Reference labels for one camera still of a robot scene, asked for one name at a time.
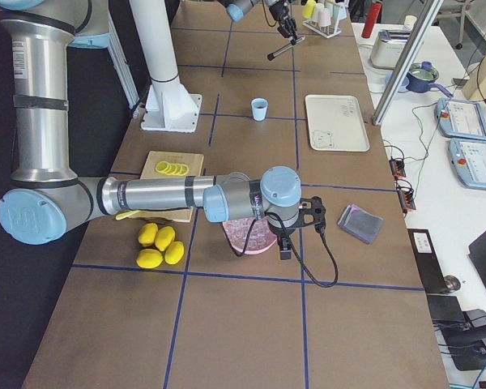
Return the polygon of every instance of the white tray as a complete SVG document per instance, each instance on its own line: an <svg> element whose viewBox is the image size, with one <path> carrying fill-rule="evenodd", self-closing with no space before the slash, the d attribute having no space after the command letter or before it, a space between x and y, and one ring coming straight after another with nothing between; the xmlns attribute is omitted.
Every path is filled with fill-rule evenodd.
<svg viewBox="0 0 486 389"><path fill-rule="evenodd" d="M308 95L309 144L328 152L367 152L369 140L354 96Z"/></svg>

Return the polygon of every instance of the toaster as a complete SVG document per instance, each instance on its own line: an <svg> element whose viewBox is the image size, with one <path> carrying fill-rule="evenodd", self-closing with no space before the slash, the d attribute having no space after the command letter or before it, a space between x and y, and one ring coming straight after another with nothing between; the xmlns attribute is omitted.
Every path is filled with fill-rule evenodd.
<svg viewBox="0 0 486 389"><path fill-rule="evenodd" d="M380 30L370 57L373 66L394 69L410 35L411 32L406 30Z"/></svg>

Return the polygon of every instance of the wooden cutting board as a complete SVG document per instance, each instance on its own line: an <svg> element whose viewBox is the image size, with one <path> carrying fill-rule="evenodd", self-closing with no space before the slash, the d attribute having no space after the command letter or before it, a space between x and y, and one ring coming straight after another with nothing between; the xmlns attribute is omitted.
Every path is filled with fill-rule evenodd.
<svg viewBox="0 0 486 389"><path fill-rule="evenodd" d="M186 164L189 166L189 172L186 174L187 176L199 176L202 172L203 154L191 154L186 152L149 152L143 171L140 174L140 178L177 178L178 176L169 176L156 172L156 164L162 160L165 160L171 164ZM176 211L159 212L140 211L129 217L135 219L160 218L189 223L192 215L192 209L181 209Z"/></svg>

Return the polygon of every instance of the cooking pot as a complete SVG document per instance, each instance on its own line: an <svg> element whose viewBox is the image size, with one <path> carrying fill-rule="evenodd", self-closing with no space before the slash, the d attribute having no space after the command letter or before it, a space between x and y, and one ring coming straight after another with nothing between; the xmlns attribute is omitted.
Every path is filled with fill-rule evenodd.
<svg viewBox="0 0 486 389"><path fill-rule="evenodd" d="M413 63L408 70L407 89L416 93L425 93L430 88L437 88L447 97L452 97L445 87L435 81L439 78L439 72L432 66L431 62L423 61L422 63Z"/></svg>

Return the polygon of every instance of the red cylinder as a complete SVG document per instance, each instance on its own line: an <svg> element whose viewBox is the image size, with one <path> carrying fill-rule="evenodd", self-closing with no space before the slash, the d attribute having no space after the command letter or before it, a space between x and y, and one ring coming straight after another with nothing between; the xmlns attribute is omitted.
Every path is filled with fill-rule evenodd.
<svg viewBox="0 0 486 389"><path fill-rule="evenodd" d="M369 8L369 14L365 20L364 30L362 31L362 38L369 38L371 36L371 31L373 30L374 24L380 15L380 10L382 8L382 2L373 2Z"/></svg>

